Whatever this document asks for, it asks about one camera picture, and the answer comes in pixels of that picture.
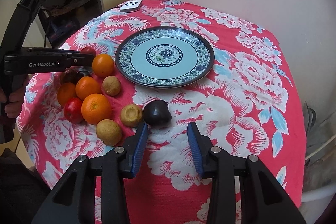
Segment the plate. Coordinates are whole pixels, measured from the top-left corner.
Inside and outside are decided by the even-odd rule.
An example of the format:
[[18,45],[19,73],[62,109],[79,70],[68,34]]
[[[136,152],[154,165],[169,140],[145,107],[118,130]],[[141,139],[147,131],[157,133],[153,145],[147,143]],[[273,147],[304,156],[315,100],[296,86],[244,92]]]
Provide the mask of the plate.
[[133,83],[152,88],[177,88],[203,78],[214,63],[214,52],[199,34],[161,26],[138,31],[115,53],[121,74]]

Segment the orange fruit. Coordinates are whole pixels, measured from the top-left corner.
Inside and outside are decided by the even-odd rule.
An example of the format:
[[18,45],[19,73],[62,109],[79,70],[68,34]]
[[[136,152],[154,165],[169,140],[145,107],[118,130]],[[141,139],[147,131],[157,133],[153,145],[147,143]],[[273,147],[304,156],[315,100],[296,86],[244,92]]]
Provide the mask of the orange fruit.
[[93,62],[92,69],[98,77],[110,76],[114,70],[114,61],[108,54],[98,54]]
[[82,104],[84,120],[90,124],[98,124],[102,120],[110,119],[112,107],[109,100],[103,94],[91,94]]
[[78,98],[84,100],[93,93],[101,93],[99,83],[89,76],[81,78],[76,85],[76,94]]
[[65,106],[66,102],[76,97],[76,86],[74,83],[64,83],[57,90],[57,101],[61,106]]

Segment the red floral tablecloth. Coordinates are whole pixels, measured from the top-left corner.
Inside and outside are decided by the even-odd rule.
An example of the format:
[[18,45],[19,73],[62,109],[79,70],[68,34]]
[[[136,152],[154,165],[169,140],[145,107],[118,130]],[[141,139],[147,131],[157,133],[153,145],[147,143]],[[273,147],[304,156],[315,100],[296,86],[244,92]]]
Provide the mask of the red floral tablecloth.
[[[306,146],[303,116],[288,65],[272,33],[209,8],[177,0],[143,0],[137,12],[120,14],[113,9],[91,20],[62,48],[92,46],[114,57],[130,34],[160,25],[202,35],[214,49],[215,65],[197,83],[171,90],[135,85],[115,71],[122,91],[108,98],[112,118],[121,126],[120,110],[130,103],[144,106],[163,99],[173,116],[170,128],[152,130],[140,172],[135,179],[125,180],[131,223],[205,223],[211,181],[202,180],[195,171],[186,136],[190,121],[232,155],[258,155],[299,206]],[[59,73],[45,73],[31,79],[18,119],[27,151],[50,187],[78,155],[95,157],[112,149],[97,138],[95,126],[72,125],[65,119],[56,100],[58,78]],[[134,134],[131,128],[122,129],[124,137]],[[239,186],[236,194],[240,223]],[[96,195],[100,223],[99,190]]]

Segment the silver bolt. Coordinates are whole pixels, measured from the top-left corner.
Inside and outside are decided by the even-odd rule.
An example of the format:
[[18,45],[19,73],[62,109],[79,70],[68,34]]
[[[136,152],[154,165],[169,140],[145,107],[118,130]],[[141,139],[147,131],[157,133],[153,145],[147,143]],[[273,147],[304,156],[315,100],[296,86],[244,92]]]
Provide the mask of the silver bolt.
[[251,162],[256,162],[256,161],[258,161],[258,157],[256,156],[256,155],[249,155],[249,160],[251,161]]
[[117,154],[120,154],[124,151],[125,151],[125,149],[122,146],[118,146],[114,149],[114,152],[117,153]]
[[79,156],[77,157],[77,160],[78,160],[78,161],[85,161],[85,160],[86,160],[86,156],[85,156],[85,155],[79,155]]
[[219,153],[221,151],[221,148],[218,146],[213,146],[211,147],[211,151],[214,153]]

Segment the round table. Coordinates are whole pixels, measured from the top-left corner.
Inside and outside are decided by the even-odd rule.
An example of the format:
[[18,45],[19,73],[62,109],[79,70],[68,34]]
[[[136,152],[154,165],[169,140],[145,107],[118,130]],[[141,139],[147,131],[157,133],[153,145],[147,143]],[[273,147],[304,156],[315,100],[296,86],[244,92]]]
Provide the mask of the round table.
[[[168,90],[135,85],[114,72],[122,90],[108,99],[113,119],[122,127],[122,141],[134,134],[119,119],[120,110],[127,104],[144,107],[152,100],[163,99],[173,116],[171,127],[151,130],[140,172],[135,179],[125,180],[131,223],[206,222],[211,180],[202,180],[195,171],[186,136],[191,121],[213,144],[232,155],[258,155],[299,206],[306,146],[303,115],[288,65],[271,32],[190,3],[143,0],[139,11],[121,14],[112,9],[91,20],[61,48],[91,46],[97,53],[114,57],[118,45],[129,35],[154,26],[182,27],[200,34],[213,47],[215,63],[200,81]],[[59,74],[33,76],[17,121],[25,147],[50,187],[78,155],[96,157],[112,149],[97,138],[95,126],[73,125],[65,119],[56,99]],[[101,221],[99,188],[98,181],[96,223]],[[237,184],[238,223],[239,191]]]

